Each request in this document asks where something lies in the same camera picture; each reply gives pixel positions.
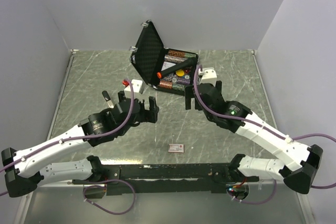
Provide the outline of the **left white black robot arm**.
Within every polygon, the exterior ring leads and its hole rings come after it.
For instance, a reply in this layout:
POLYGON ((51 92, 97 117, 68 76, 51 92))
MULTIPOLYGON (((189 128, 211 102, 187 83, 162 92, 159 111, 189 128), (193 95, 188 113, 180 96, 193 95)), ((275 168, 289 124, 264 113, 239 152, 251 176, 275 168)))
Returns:
POLYGON ((119 103, 113 108, 88 116, 65 133, 25 150, 3 150, 1 171, 5 193, 16 198, 39 186, 64 180, 81 180, 88 184, 103 181, 107 171, 98 157, 65 163, 59 160, 67 154, 111 142, 140 123, 156 123, 158 112, 155 97, 149 97, 149 109, 145 109, 143 100, 127 98, 121 91, 119 103))

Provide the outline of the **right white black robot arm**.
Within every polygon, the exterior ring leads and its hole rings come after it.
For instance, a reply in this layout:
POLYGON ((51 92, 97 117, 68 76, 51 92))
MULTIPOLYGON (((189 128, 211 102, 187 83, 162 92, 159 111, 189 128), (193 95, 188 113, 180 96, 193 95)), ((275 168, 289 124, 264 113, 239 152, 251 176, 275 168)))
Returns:
POLYGON ((203 111, 210 122, 251 140, 274 156, 265 159, 237 154, 230 164, 230 177, 235 181, 244 177, 274 179, 297 193, 307 194, 319 169, 323 149, 316 144, 296 142, 240 102, 224 100, 218 87, 220 83, 186 87, 186 109, 191 108, 194 99, 195 109, 203 111))

